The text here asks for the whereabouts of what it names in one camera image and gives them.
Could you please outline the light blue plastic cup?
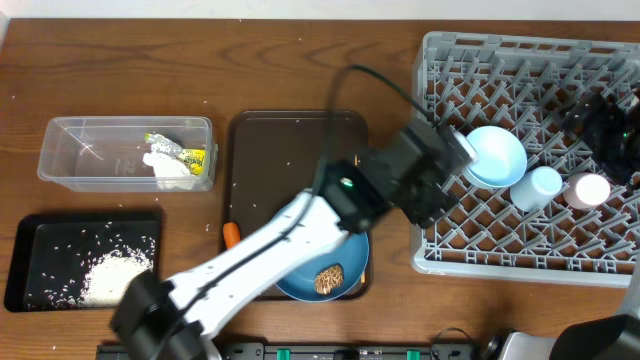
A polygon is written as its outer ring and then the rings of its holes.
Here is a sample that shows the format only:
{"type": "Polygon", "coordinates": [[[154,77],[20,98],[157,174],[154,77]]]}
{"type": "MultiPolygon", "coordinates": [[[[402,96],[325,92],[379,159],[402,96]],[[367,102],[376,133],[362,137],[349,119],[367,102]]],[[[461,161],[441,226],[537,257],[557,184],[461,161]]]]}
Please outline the light blue plastic cup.
{"type": "Polygon", "coordinates": [[[510,187],[512,203],[525,212],[546,206],[561,192],[563,180],[554,168],[540,166],[526,173],[510,187]]]}

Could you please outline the yellow silver snack wrapper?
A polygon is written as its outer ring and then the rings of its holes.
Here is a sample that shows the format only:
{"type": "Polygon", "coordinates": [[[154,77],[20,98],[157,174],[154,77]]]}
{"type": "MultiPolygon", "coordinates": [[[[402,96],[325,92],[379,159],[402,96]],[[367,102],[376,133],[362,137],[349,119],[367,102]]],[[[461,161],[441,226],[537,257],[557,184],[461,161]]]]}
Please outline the yellow silver snack wrapper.
{"type": "Polygon", "coordinates": [[[192,175],[200,175],[204,170],[205,149],[187,149],[161,134],[145,134],[145,142],[150,145],[151,152],[181,162],[192,175]]]}

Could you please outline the white rice grains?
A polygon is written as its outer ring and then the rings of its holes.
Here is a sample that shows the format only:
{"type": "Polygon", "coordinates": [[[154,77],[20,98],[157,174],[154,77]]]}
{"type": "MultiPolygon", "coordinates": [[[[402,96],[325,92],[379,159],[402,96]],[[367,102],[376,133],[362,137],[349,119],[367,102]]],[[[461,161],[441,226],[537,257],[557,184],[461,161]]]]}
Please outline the white rice grains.
{"type": "Polygon", "coordinates": [[[158,238],[155,221],[39,226],[25,287],[25,309],[117,305],[129,282],[154,268],[158,238]]]}

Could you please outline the light blue small bowl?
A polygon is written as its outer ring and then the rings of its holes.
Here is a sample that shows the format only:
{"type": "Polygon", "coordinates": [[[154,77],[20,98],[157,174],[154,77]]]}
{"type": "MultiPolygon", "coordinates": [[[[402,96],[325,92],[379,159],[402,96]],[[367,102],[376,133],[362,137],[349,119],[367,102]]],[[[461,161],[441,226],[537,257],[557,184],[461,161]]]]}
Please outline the light blue small bowl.
{"type": "Polygon", "coordinates": [[[527,169],[527,154],[519,139],[497,126],[483,126],[471,131],[467,141],[477,153],[463,171],[464,177],[481,189],[510,187],[527,169]]]}

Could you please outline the white tissue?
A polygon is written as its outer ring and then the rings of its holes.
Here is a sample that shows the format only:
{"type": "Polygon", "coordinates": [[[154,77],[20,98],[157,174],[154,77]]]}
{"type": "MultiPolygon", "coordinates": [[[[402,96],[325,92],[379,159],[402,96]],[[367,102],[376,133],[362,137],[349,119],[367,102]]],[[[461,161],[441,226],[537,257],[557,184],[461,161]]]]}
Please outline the white tissue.
{"type": "Polygon", "coordinates": [[[160,191],[191,191],[196,186],[197,177],[178,159],[163,153],[145,153],[143,163],[153,168],[157,187],[160,191]]]}

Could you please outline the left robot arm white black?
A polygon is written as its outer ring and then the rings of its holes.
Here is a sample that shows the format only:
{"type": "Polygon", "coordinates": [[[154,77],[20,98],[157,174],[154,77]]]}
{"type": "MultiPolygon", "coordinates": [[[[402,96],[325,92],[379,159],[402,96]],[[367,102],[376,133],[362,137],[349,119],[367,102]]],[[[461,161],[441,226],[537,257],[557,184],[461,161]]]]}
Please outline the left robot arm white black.
{"type": "Polygon", "coordinates": [[[409,94],[379,72],[352,64],[334,76],[326,105],[325,150],[310,188],[277,216],[215,258],[162,281],[151,271],[134,277],[110,327],[132,359],[217,359],[220,330],[248,303],[301,265],[365,233],[392,208],[417,225],[434,223],[457,204],[441,184],[478,158],[460,132],[434,126],[409,94]],[[360,71],[381,81],[417,116],[383,149],[357,161],[334,160],[339,90],[360,71]]]}

